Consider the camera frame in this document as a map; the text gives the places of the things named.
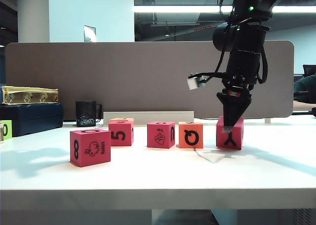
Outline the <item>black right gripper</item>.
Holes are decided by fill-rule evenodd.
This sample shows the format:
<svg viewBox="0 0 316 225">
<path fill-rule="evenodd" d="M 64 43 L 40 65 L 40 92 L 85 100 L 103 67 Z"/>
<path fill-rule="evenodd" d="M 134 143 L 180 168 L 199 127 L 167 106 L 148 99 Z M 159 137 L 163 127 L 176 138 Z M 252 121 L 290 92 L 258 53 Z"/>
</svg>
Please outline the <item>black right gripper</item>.
<svg viewBox="0 0 316 225">
<path fill-rule="evenodd" d="M 229 133 L 251 103 L 251 91 L 257 83 L 260 54 L 237 50 L 229 55 L 225 72 L 217 72 L 224 88 L 217 93 L 223 104 L 225 133 Z"/>
</svg>

